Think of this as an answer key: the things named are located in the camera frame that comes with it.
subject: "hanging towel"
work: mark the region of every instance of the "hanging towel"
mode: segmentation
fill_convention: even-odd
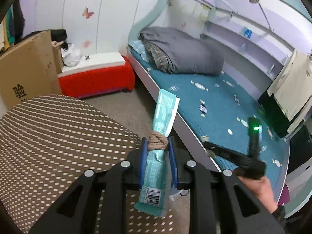
[[[302,109],[309,109],[308,100],[312,96],[312,60],[309,55],[297,49],[289,62],[268,89],[282,112],[291,121]]]

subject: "barcode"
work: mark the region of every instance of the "barcode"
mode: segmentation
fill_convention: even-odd
[[[152,206],[159,206],[160,202],[160,193],[161,189],[157,188],[146,188],[146,195],[145,195],[145,204],[152,205]]]

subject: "chinese character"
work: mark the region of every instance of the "chinese character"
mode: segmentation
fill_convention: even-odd
[[[15,92],[16,97],[18,98],[27,96],[27,94],[25,93],[24,87],[20,86],[19,84],[17,87],[14,87],[13,90]]]

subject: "wall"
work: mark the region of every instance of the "wall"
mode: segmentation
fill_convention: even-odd
[[[68,42],[84,55],[126,54],[128,33],[158,0],[20,0],[24,36],[32,31],[64,28]]]
[[[34,30],[64,28],[67,30],[68,42],[80,47],[83,54],[110,51],[126,54],[130,29],[147,15],[156,2],[157,0],[21,0],[26,20],[24,35]],[[312,24],[297,11],[279,0],[260,0],[260,3],[296,25],[312,39]],[[168,6],[152,25],[175,27],[199,38],[208,13],[208,7],[193,0],[169,0]],[[264,36],[288,55],[293,51],[289,44],[276,38],[268,30],[235,15],[232,20]],[[231,55],[228,58],[229,61],[233,60]],[[244,58],[238,56],[236,61],[238,62],[234,64],[229,63],[232,68],[229,67],[227,72],[245,88],[247,85],[254,85],[250,94],[257,98],[269,86],[270,81]]]

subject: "white cloth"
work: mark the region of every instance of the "white cloth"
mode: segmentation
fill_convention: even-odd
[[[306,105],[302,108],[299,116],[294,120],[294,122],[289,126],[289,128],[287,129],[288,133],[292,133],[297,126],[300,125],[300,122],[302,120],[304,120],[305,116],[307,115],[307,113],[309,112],[310,108],[312,106],[312,97],[308,100],[308,102],[306,103]]]
[[[309,55],[295,50],[267,93],[274,95],[289,121],[303,107],[309,110],[311,105],[305,106],[312,96],[312,61]]]
[[[68,67],[77,66],[82,57],[81,51],[78,47],[75,47],[72,44],[68,45],[68,49],[61,49],[63,62]]]

